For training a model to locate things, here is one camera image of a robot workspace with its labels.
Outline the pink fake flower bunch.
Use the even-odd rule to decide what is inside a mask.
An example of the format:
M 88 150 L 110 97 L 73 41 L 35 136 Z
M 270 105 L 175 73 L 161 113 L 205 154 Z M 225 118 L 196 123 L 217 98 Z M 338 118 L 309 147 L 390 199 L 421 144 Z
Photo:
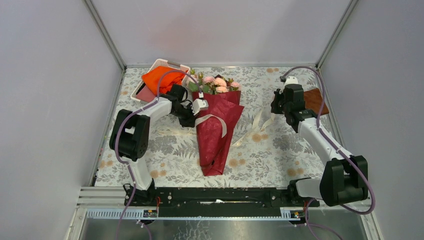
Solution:
M 198 72 L 194 69 L 189 71 L 192 78 L 188 78 L 184 84 L 192 93 L 202 90 L 203 93 L 216 95 L 228 92 L 241 91 L 241 84 L 233 78 L 217 76 L 205 76 L 203 72 Z

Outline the cream printed ribbon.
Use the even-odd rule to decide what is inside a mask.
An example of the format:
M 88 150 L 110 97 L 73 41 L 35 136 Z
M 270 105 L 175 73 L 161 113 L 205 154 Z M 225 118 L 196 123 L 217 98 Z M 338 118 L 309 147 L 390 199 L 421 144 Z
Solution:
M 231 148 L 238 148 L 242 145 L 244 140 L 246 140 L 249 136 L 252 136 L 256 133 L 263 132 L 268 126 L 270 126 L 276 118 L 276 114 L 271 113 L 270 118 L 267 119 L 262 126 L 259 126 L 261 117 L 263 115 L 265 108 L 262 108 L 254 117 L 253 122 L 251 124 L 251 128 L 243 134 L 237 141 L 235 141 L 230 147 Z M 158 130 L 159 135 L 169 135 L 169 136 L 194 136 L 196 135 L 195 130 L 179 130 L 173 127 L 165 127 L 160 128 Z

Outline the dark red wrapping paper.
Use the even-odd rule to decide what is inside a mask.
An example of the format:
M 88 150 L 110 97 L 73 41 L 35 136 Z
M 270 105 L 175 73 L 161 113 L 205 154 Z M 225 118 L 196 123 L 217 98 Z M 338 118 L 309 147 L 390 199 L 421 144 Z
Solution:
M 199 166 L 205 177 L 222 175 L 234 129 L 244 110 L 241 91 L 203 92 L 203 99 L 208 102 L 208 109 L 201 111 L 195 120 Z

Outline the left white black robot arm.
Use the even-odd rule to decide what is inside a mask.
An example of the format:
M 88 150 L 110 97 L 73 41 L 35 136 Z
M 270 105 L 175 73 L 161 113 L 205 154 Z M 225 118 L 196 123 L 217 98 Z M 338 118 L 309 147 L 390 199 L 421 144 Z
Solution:
M 136 192 L 136 199 L 144 206 L 152 204 L 155 192 L 150 188 L 153 178 L 149 174 L 146 161 L 142 159 L 148 149 L 151 124 L 162 117 L 174 115 L 182 127 L 193 128 L 196 116 L 208 103 L 203 94 L 200 99 L 185 104 L 186 90 L 180 85 L 173 85 L 171 91 L 160 94 L 151 102 L 136 111 L 122 109 L 118 112 L 109 147 L 115 152 L 119 163 L 126 165 L 131 184 Z

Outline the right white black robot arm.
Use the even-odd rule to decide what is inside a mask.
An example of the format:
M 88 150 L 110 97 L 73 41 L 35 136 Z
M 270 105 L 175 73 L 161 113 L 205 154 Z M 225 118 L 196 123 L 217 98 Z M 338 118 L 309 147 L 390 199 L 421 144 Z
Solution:
M 285 116 L 286 123 L 312 147 L 324 164 L 320 179 L 301 178 L 290 181 L 287 201 L 301 205 L 307 198 L 338 206 L 368 198 L 368 162 L 362 155 L 354 156 L 330 136 L 317 114 L 306 108 L 300 84 L 287 84 L 274 91 L 271 113 Z

